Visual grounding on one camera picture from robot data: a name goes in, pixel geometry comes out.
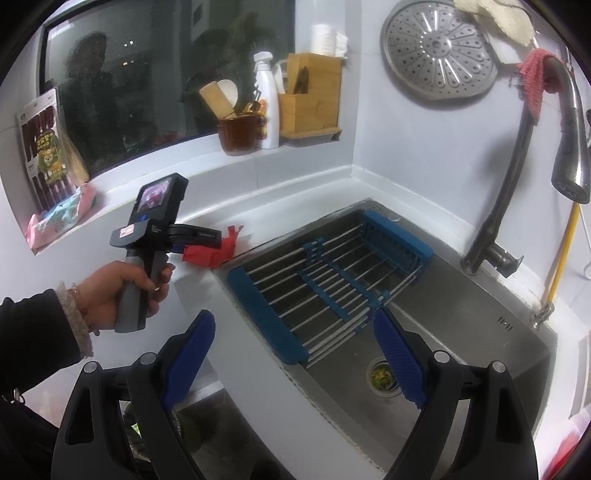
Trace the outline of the person's left hand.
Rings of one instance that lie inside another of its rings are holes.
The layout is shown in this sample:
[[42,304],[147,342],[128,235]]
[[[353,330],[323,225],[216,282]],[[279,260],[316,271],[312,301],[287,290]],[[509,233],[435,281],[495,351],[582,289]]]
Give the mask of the person's left hand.
[[148,293],[147,317],[151,317],[168,295],[174,270],[174,265],[166,263],[156,282],[152,282],[141,267],[114,261],[93,272],[79,285],[72,285],[68,293],[90,331],[112,330],[118,300],[127,283]]

